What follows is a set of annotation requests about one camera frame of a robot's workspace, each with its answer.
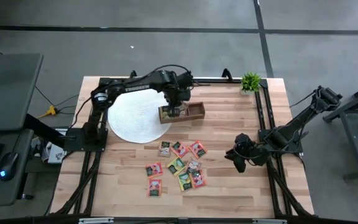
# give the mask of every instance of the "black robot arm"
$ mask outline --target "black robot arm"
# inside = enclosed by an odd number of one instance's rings
[[[105,111],[114,104],[117,97],[123,93],[153,89],[163,92],[164,97],[171,108],[169,115],[178,116],[175,107],[182,101],[190,99],[190,87],[193,86],[193,76],[190,72],[176,75],[175,72],[166,70],[154,71],[144,77],[128,78],[122,82],[100,83],[91,92],[92,111],[88,121],[83,126],[85,132],[85,144],[97,144],[101,138],[98,128],[100,119]]]
[[[271,153],[297,153],[299,141],[305,136],[303,128],[317,114],[333,111],[341,104],[341,95],[337,95],[330,88],[319,86],[312,92],[310,105],[288,124],[271,130],[260,130],[265,136],[261,143],[253,142],[248,135],[240,134],[236,137],[234,147],[227,151],[225,158],[234,162],[238,172],[246,169],[245,160],[252,160],[257,166],[264,165]]]

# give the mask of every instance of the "wooden box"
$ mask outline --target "wooden box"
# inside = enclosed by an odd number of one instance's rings
[[[167,106],[160,106],[158,108],[158,115],[160,116],[160,123],[162,124],[190,121],[194,119],[204,119],[205,117],[205,108],[203,102],[187,103],[186,108],[180,108],[181,115],[174,118],[171,118],[165,114],[165,108],[167,108]]]

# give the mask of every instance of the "computer mouse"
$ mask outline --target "computer mouse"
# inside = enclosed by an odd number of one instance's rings
[[[0,180],[11,180],[16,173],[16,163],[19,154],[17,152],[6,153],[0,161]]]

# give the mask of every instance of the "concrete floor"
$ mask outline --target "concrete floor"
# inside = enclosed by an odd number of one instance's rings
[[[358,1],[259,3],[266,29],[358,30]],[[258,28],[252,0],[0,0],[0,24]],[[266,38],[274,77],[284,78],[290,104],[318,85],[341,93],[344,101],[358,90],[358,35]],[[132,70],[145,74],[167,63],[184,65],[200,77],[218,77],[224,68],[236,77],[246,71],[267,76],[259,34],[0,31],[0,51],[43,54],[37,86],[56,103],[77,94],[85,75],[128,75]],[[307,104],[292,108],[292,113]],[[30,113],[42,114],[47,106],[35,92]],[[72,116],[43,121],[64,126],[71,124]],[[326,124],[318,116],[305,131],[310,132],[303,149],[315,213],[358,221],[358,180],[342,180],[357,170],[342,124]],[[56,179],[52,174],[31,177],[26,191],[36,198],[0,208],[0,218],[43,215]]]

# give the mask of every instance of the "black desk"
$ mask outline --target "black desk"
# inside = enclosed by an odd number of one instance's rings
[[[13,179],[0,181],[0,206],[11,205],[24,188],[25,165],[33,135],[63,147],[61,134],[27,114],[42,64],[40,54],[0,55],[0,143],[2,156],[14,150],[19,153]]]
[[[41,63],[40,54],[0,55],[0,131],[23,127]]]
[[[0,143],[4,144],[4,148],[0,153],[0,160],[7,152],[14,151],[19,153],[15,176],[9,181],[0,180],[0,206],[12,205],[18,197],[18,194],[21,194],[21,187],[23,187],[22,177],[33,135],[34,132],[32,130],[25,129],[22,131],[8,132],[0,137]]]

